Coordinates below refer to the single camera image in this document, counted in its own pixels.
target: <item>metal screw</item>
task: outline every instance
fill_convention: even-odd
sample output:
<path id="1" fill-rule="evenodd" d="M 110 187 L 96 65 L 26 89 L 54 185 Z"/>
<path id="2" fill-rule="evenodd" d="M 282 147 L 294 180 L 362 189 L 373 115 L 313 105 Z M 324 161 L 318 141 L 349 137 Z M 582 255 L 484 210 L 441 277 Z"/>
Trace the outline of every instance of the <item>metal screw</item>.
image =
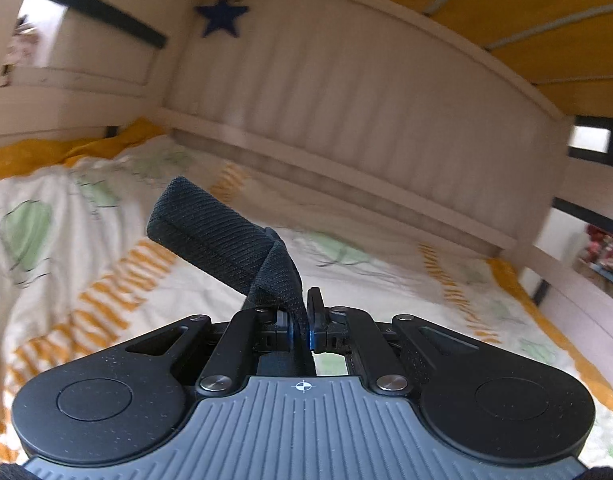
<path id="1" fill-rule="evenodd" d="M 401 375 L 383 375 L 375 384 L 377 384 L 380 390 L 384 390 L 385 392 L 399 392 L 409 385 L 409 381 L 406 380 L 406 377 L 402 377 Z"/>
<path id="2" fill-rule="evenodd" d="M 200 386 L 207 392 L 223 392 L 231 387 L 233 381 L 225 375 L 211 375 L 200 381 Z"/>

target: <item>mattress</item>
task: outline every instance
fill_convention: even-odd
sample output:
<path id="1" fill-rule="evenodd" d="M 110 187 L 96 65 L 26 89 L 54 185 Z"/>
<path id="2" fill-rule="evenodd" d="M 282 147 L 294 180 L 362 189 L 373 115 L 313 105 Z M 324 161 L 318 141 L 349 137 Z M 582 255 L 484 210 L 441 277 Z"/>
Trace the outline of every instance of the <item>mattress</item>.
<path id="1" fill-rule="evenodd" d="M 304 290 L 390 321 L 411 313 L 561 368 L 597 417 L 580 459 L 613 466 L 613 391 L 530 302 L 508 264 L 441 252 L 357 206 L 185 148 L 140 120 L 112 139 L 0 149 L 0 463 L 25 461 L 10 407 L 43 370 L 191 314 L 228 320 L 243 296 L 144 237 L 184 174 L 286 242 Z M 318 373 L 344 374 L 337 356 Z"/>

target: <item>black strap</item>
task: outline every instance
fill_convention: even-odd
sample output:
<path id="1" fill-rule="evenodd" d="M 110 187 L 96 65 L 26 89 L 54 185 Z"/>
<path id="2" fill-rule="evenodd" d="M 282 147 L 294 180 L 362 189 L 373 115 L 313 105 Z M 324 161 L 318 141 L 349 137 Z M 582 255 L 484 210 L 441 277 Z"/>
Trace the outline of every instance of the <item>black strap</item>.
<path id="1" fill-rule="evenodd" d="M 584 471 L 574 480 L 613 480 L 613 468 L 594 467 Z"/>
<path id="2" fill-rule="evenodd" d="M 1 464 L 0 480 L 40 480 L 17 464 Z"/>
<path id="3" fill-rule="evenodd" d="M 294 351 L 315 375 L 308 316 L 298 270 L 280 236 L 261 228 L 186 178 L 175 178 L 155 204 L 151 240 L 247 296 L 244 308 L 265 306 L 294 321 Z"/>

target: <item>black circular disc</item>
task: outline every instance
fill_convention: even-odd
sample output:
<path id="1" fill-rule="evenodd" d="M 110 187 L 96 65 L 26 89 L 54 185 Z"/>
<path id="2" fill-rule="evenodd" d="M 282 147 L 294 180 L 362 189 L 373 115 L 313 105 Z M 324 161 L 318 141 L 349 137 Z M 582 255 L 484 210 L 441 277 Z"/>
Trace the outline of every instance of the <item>black circular disc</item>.
<path id="1" fill-rule="evenodd" d="M 36 376 L 13 401 L 13 425 L 25 450 L 92 466 L 156 446 L 186 412 L 183 387 L 160 363 L 157 356 L 111 348 Z"/>
<path id="2" fill-rule="evenodd" d="M 454 359 L 424 387 L 420 406 L 451 446 L 509 465 L 579 453 L 595 419 L 592 397 L 579 381 L 514 354 L 503 365 L 477 355 Z"/>
<path id="3" fill-rule="evenodd" d="M 537 383 L 517 377 L 500 377 L 484 383 L 475 392 L 477 404 L 506 420 L 528 420 L 548 409 L 548 394 Z"/>
<path id="4" fill-rule="evenodd" d="M 124 383 L 113 379 L 86 379 L 62 390 L 58 408 L 71 418 L 94 422 L 123 412 L 131 397 L 131 389 Z"/>

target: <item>round pad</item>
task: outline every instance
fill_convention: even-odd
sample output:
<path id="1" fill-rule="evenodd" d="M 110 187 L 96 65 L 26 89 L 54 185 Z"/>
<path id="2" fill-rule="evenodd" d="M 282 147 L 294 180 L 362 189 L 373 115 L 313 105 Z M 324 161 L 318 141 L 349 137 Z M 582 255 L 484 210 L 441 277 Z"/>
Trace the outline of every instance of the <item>round pad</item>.
<path id="1" fill-rule="evenodd" d="M 575 456 L 595 419 L 578 380 L 510 352 L 451 357 L 422 390 L 420 408 L 440 439 L 500 465 Z"/>
<path id="2" fill-rule="evenodd" d="M 131 389 L 124 383 L 113 379 L 87 379 L 69 384 L 62 390 L 58 396 L 58 408 L 76 420 L 94 422 L 123 412 L 131 398 Z"/>
<path id="3" fill-rule="evenodd" d="M 479 406 L 498 418 L 528 420 L 548 408 L 548 396 L 539 384 L 517 377 L 502 377 L 477 388 Z"/>

